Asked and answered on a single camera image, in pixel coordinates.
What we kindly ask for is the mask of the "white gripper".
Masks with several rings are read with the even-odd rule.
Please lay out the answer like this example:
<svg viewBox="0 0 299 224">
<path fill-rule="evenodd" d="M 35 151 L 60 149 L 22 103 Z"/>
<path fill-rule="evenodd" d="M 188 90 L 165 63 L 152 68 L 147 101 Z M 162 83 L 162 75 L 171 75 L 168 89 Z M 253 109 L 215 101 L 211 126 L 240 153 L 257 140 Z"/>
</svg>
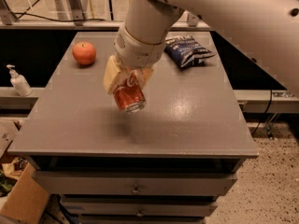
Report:
<svg viewBox="0 0 299 224">
<path fill-rule="evenodd" d="M 122 24 L 114 40 L 116 55 L 107 60 L 103 85 L 107 94 L 112 94 L 117 87 L 129 76 L 125 66 L 141 70 L 141 86 L 145 87 L 153 73 L 150 67 L 162 57 L 165 43 L 147 44 L 131 36 Z"/>
</svg>

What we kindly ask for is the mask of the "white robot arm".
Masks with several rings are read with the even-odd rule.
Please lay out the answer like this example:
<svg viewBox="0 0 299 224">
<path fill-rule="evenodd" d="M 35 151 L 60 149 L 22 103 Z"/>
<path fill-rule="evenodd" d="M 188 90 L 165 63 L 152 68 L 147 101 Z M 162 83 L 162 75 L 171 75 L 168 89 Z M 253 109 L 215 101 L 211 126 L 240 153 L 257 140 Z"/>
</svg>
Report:
<svg viewBox="0 0 299 224">
<path fill-rule="evenodd" d="M 133 69 L 157 63 L 168 31 L 189 11 L 298 96 L 298 10 L 298 0 L 131 0 L 116 57 Z"/>
</svg>

